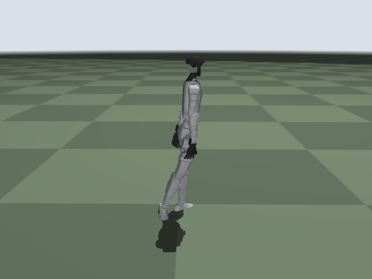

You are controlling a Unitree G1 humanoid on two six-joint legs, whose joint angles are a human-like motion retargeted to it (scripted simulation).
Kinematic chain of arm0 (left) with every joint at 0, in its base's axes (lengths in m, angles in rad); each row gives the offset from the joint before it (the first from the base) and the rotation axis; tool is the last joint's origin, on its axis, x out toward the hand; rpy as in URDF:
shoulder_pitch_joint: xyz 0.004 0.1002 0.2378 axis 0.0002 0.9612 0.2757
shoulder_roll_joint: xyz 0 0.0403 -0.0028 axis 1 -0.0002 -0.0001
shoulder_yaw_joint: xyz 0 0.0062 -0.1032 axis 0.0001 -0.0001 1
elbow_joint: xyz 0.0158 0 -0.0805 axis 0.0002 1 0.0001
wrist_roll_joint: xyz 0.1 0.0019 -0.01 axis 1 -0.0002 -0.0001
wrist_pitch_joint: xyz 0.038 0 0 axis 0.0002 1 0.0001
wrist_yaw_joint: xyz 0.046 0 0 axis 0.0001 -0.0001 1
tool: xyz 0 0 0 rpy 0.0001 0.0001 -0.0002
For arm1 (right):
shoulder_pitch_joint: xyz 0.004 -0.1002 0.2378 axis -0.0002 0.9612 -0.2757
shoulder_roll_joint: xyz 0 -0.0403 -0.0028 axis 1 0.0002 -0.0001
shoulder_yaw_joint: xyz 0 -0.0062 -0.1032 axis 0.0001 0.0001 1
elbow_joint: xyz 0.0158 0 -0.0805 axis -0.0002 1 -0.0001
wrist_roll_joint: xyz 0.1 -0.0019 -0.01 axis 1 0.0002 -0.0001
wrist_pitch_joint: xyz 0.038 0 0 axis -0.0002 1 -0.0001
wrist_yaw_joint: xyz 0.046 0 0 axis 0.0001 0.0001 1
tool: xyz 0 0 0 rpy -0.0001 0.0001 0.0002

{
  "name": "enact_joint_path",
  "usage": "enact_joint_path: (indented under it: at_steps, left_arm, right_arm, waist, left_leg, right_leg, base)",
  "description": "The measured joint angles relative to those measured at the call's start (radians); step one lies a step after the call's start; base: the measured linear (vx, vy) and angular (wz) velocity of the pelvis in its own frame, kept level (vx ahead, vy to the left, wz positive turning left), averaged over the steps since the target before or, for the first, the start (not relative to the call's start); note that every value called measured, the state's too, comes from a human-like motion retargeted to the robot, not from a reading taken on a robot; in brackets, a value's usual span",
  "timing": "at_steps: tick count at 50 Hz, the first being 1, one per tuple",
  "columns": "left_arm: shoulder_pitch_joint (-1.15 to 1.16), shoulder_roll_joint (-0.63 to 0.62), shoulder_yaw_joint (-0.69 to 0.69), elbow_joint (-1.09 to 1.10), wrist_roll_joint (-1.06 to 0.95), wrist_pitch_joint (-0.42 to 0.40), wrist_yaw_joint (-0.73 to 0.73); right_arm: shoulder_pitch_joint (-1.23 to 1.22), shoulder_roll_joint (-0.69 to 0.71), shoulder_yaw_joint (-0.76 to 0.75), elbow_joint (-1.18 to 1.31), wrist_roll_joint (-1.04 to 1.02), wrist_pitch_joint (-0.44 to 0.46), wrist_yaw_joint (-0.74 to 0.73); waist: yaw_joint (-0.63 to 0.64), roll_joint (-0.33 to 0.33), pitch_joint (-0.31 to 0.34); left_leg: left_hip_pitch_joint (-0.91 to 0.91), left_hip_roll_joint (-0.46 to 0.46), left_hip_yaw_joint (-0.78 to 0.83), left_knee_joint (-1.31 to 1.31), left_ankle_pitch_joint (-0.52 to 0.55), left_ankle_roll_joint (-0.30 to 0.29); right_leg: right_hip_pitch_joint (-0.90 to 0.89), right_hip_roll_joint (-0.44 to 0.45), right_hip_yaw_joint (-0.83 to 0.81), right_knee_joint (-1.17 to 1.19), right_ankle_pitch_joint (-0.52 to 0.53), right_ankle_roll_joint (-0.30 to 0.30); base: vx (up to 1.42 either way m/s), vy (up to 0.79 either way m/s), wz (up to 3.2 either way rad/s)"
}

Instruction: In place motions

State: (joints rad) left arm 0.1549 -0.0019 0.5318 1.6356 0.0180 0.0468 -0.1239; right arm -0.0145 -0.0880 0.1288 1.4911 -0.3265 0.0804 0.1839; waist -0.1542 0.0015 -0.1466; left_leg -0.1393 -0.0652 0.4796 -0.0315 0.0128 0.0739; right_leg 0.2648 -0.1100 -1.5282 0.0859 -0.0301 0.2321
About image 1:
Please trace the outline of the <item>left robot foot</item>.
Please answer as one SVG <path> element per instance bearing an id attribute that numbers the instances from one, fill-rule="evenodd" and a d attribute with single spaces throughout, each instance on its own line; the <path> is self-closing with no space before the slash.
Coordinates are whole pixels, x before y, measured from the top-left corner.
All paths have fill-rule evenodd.
<path id="1" fill-rule="evenodd" d="M 185 205 L 180 205 L 180 203 L 179 204 L 175 204 L 175 206 L 174 206 L 174 211 L 180 211 L 180 210 L 183 210 L 183 209 L 187 209 L 187 208 L 190 208 L 191 206 L 193 206 L 193 204 L 191 204 L 191 203 L 185 203 Z"/>

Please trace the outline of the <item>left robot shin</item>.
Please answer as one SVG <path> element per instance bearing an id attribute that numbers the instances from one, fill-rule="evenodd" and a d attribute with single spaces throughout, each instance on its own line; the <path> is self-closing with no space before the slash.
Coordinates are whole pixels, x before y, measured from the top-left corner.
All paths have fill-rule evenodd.
<path id="1" fill-rule="evenodd" d="M 181 206 L 182 205 L 185 205 L 185 203 L 183 201 L 185 199 L 185 193 L 186 193 L 186 190 L 187 190 L 187 185 L 188 185 L 188 173 L 187 173 L 186 176 L 183 177 L 183 180 L 182 180 L 181 183 L 179 183 L 179 187 L 177 189 L 177 192 L 178 192 L 178 204 L 180 203 Z"/>

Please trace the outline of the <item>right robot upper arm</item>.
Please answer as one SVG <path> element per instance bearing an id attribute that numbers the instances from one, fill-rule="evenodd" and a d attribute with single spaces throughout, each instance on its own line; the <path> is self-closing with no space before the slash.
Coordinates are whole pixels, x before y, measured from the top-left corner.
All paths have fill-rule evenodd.
<path id="1" fill-rule="evenodd" d="M 197 84 L 190 84 L 188 87 L 189 104 L 188 104 L 188 117 L 196 112 L 195 109 L 198 106 L 199 86 Z M 197 113 L 197 112 L 196 112 Z"/>

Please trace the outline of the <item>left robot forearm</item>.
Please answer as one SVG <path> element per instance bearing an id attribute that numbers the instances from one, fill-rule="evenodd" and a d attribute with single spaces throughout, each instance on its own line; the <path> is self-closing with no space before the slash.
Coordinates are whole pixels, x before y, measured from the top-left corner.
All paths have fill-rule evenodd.
<path id="1" fill-rule="evenodd" d="M 181 124 L 183 124 L 183 121 L 185 120 L 185 118 L 183 118 L 183 107 L 181 106 L 181 109 L 180 109 L 180 116 L 179 116 L 179 119 L 177 121 L 177 124 L 180 126 Z"/>

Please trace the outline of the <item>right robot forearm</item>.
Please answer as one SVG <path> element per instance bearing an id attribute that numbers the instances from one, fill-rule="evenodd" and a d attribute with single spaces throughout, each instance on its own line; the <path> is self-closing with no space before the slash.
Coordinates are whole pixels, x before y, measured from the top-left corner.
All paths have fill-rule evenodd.
<path id="1" fill-rule="evenodd" d="M 199 114 L 194 112 L 191 115 L 190 122 L 188 123 L 189 125 L 189 138 L 191 138 L 191 144 L 196 144 L 197 142 L 197 125 L 198 125 L 198 119 L 199 119 Z"/>

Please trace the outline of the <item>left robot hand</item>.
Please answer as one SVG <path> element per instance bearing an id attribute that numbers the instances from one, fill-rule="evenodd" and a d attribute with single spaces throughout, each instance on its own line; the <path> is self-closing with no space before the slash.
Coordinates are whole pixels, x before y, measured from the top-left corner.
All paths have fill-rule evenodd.
<path id="1" fill-rule="evenodd" d="M 174 133 L 173 139 L 172 139 L 172 145 L 175 146 L 176 148 L 180 148 L 180 140 L 178 140 L 178 135 L 177 135 L 178 128 L 179 128 L 179 125 L 177 124 L 176 129 L 175 129 L 176 132 Z"/>

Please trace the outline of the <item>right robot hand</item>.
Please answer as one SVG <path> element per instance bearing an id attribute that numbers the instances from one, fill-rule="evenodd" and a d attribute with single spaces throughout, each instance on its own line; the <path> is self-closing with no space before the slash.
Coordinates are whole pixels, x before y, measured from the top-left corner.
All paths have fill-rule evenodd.
<path id="1" fill-rule="evenodd" d="M 189 138 L 189 142 L 188 142 L 188 145 L 189 145 L 189 148 L 187 149 L 187 154 L 186 156 L 184 157 L 184 159 L 191 159 L 191 158 L 194 158 L 194 155 L 197 154 L 197 150 L 196 150 L 196 144 L 191 144 L 191 138 Z M 189 158 L 190 157 L 190 158 Z"/>

